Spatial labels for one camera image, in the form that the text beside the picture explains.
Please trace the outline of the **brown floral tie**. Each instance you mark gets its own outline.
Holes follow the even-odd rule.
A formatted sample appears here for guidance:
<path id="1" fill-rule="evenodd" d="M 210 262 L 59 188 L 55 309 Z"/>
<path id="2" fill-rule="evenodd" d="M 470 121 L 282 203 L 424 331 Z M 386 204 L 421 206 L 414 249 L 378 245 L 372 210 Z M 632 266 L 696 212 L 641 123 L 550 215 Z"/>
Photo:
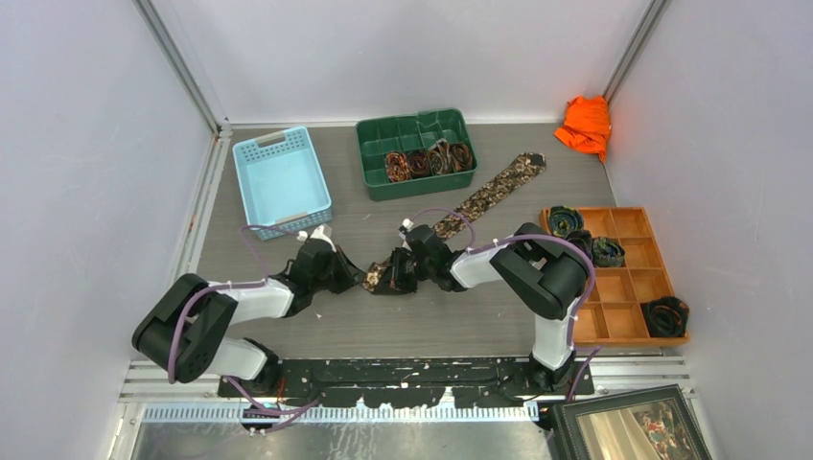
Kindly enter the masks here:
<path id="1" fill-rule="evenodd" d="M 457 214 L 473 223 L 545 170 L 546 157 L 542 153 L 519 154 L 504 170 L 461 202 L 454 214 L 444 211 L 445 216 L 432 229 L 442 242 L 447 241 L 466 228 L 466 223 Z"/>

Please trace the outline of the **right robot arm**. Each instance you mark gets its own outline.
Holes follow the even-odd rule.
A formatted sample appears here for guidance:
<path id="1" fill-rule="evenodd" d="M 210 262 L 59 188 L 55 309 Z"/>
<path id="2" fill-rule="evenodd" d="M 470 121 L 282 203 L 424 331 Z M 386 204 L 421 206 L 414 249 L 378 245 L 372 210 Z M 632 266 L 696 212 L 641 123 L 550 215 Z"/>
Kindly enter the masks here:
<path id="1" fill-rule="evenodd" d="M 446 292 L 500 282 L 534 315 L 531 376 L 544 393 L 569 381 L 575 360 L 576 313 L 595 283 L 592 262 L 574 244 L 526 222 L 513 235 L 479 248 L 453 251 L 431 227 L 409 219 L 403 242 L 388 260 L 368 270 L 363 286 L 375 295 L 404 295 L 431 281 Z"/>

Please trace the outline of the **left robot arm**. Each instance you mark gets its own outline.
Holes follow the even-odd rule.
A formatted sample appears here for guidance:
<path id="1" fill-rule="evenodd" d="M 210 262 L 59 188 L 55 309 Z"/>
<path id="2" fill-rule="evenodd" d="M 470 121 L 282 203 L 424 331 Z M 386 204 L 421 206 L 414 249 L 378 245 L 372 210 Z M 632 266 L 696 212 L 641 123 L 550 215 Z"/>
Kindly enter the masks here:
<path id="1" fill-rule="evenodd" d="M 259 281 L 215 283 L 195 273 L 180 276 L 135 328 L 131 345 L 165 370 L 169 382 L 217 374 L 265 396 L 280 380 L 275 354 L 255 339 L 228 337 L 229 328 L 293 317 L 319 292 L 340 294 L 362 278 L 338 245 L 310 237 L 282 271 Z"/>

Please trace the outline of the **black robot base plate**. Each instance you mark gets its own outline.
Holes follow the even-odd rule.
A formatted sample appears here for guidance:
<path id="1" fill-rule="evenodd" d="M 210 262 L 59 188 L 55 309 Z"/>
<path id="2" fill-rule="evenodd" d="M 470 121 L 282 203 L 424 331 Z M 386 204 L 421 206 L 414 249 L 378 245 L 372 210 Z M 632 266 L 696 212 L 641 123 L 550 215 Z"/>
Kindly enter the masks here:
<path id="1" fill-rule="evenodd" d="M 562 380 L 549 384 L 539 364 L 524 356 L 278 359 L 254 380 L 221 379 L 218 394 L 322 407 L 430 408 L 448 398 L 456 408 L 518 406 L 533 398 L 587 396 L 594 391 L 590 371 L 571 365 Z"/>

